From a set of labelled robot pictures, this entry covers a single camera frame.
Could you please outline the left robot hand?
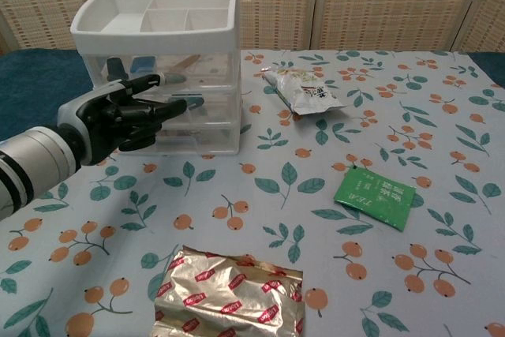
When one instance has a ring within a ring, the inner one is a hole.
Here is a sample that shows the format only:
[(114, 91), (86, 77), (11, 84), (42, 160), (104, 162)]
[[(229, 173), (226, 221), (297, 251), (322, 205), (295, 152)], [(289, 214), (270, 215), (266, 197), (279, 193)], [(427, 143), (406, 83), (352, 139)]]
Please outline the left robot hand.
[(91, 166), (116, 149), (131, 152), (153, 145), (163, 123), (187, 109), (184, 99), (161, 103), (134, 97), (160, 82), (158, 74), (113, 81), (61, 105), (57, 131), (69, 141), (76, 161)]

